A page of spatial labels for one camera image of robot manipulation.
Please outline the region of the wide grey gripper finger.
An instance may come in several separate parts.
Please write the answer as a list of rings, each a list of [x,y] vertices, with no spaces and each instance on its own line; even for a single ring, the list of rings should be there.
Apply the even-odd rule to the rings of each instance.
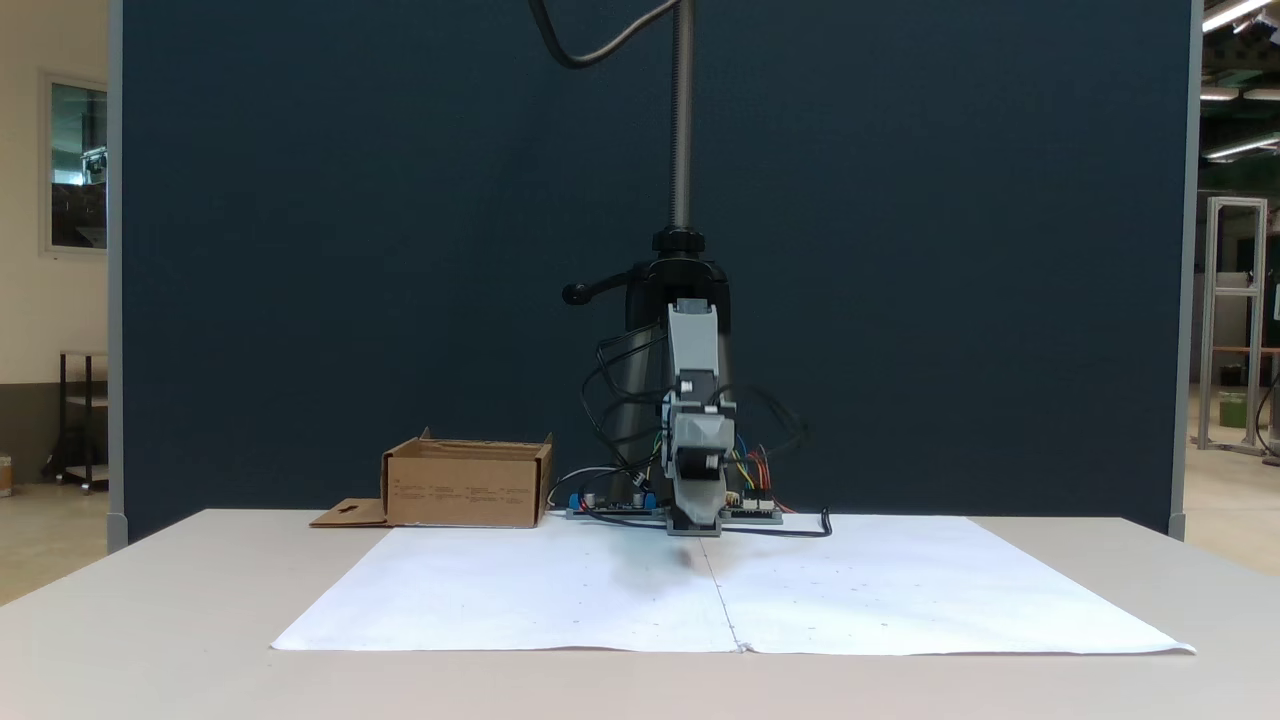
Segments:
[[[672,483],[672,534],[719,534],[724,479],[676,479]]]

